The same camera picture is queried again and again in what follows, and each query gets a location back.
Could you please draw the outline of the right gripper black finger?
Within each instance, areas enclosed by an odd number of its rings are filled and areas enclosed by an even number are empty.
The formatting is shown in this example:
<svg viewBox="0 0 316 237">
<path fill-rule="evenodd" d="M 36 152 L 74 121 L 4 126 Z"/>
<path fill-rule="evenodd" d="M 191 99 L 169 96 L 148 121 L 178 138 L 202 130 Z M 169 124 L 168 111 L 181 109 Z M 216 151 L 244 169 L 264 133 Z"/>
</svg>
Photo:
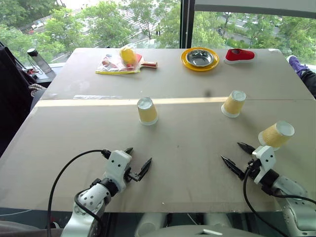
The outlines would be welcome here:
<svg viewBox="0 0 316 237">
<path fill-rule="evenodd" d="M 256 149 L 249 145 L 249 144 L 246 144 L 246 143 L 243 143 L 243 142 L 237 142 L 237 144 L 240 146 L 240 148 L 245 151 L 246 153 L 248 154 L 252 154 Z"/>
<path fill-rule="evenodd" d="M 244 180 L 245 173 L 242 170 L 240 170 L 232 160 L 224 157 L 223 155 L 221 155 L 221 158 L 223 162 L 226 164 L 226 166 L 229 168 L 229 170 L 236 174 L 240 180 Z"/>
</svg>

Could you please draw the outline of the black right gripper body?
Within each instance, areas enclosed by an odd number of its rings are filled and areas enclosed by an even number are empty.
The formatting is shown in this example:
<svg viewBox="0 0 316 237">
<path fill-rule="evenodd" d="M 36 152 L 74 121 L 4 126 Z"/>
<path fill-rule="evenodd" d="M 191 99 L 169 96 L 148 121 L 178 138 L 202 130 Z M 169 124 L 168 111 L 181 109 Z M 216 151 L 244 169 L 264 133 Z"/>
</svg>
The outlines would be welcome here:
<svg viewBox="0 0 316 237">
<path fill-rule="evenodd" d="M 248 167 L 246 169 L 246 172 L 248 173 L 249 177 L 257 177 L 260 172 L 261 167 L 261 161 L 259 159 L 252 159 L 248 162 Z"/>
</svg>

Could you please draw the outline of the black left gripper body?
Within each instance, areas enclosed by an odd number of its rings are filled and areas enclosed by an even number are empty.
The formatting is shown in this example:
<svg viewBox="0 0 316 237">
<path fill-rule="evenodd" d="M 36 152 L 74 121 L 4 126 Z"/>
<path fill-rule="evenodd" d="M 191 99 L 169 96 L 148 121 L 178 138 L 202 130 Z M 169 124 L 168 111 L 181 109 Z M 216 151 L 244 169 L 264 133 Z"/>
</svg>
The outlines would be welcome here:
<svg viewBox="0 0 316 237">
<path fill-rule="evenodd" d="M 125 182 L 131 182 L 132 180 L 138 182 L 138 181 L 140 181 L 140 176 L 137 173 L 132 173 L 131 172 L 131 167 L 129 167 L 125 171 L 123 179 L 124 179 Z"/>
</svg>

